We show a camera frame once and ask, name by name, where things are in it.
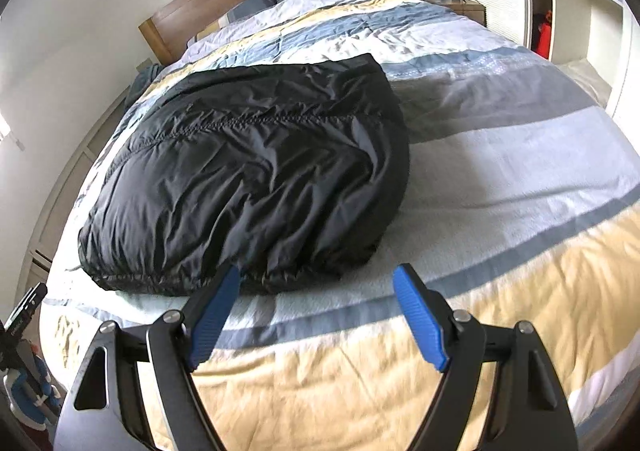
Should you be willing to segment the wooden bedside table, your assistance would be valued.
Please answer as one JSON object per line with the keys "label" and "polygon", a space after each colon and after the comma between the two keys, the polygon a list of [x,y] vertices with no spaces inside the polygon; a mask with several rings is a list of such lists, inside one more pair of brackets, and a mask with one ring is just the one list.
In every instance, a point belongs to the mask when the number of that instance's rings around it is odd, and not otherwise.
{"label": "wooden bedside table", "polygon": [[463,15],[480,25],[487,26],[486,7],[476,0],[427,0]]}

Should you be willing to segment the striped blue yellow duvet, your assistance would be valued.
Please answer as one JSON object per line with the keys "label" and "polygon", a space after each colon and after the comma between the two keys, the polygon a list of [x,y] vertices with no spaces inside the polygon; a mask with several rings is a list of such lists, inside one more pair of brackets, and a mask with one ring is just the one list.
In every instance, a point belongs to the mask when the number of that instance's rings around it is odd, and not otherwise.
{"label": "striped blue yellow duvet", "polygon": [[401,450],[439,377],[393,294],[410,263],[488,324],[532,322],[579,446],[600,448],[639,385],[639,156],[562,70],[421,0],[284,0],[192,44],[126,113],[75,195],[40,344],[73,384],[101,322],[155,320],[174,298],[107,292],[77,237],[107,168],[177,82],[201,70],[369,53],[410,137],[407,191],[369,262],[341,280],[242,297],[194,382],[232,450]]}

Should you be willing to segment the dark blue pillow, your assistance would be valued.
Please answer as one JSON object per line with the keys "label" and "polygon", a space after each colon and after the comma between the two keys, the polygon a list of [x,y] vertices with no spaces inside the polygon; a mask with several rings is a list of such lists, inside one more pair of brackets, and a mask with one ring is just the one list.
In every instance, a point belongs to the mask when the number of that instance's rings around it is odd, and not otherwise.
{"label": "dark blue pillow", "polygon": [[224,16],[229,24],[249,18],[263,10],[274,7],[284,0],[243,0],[229,10]]}

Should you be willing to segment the red bag in wardrobe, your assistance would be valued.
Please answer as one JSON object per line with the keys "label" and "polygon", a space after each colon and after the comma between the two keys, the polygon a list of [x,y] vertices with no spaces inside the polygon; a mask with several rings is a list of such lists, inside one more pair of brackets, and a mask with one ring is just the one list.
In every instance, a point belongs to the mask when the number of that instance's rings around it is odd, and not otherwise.
{"label": "red bag in wardrobe", "polygon": [[532,48],[538,55],[548,59],[551,48],[552,12],[535,14],[533,26]]}

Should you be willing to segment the black puffer down jacket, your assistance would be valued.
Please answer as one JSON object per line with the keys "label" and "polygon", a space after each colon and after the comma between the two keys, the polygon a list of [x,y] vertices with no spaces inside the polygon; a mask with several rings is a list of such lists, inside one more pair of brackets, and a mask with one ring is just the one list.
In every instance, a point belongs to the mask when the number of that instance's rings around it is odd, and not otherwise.
{"label": "black puffer down jacket", "polygon": [[371,55],[195,73],[108,165],[79,262],[133,294],[190,295],[225,263],[249,294],[332,282],[378,249],[409,166],[398,98]]}

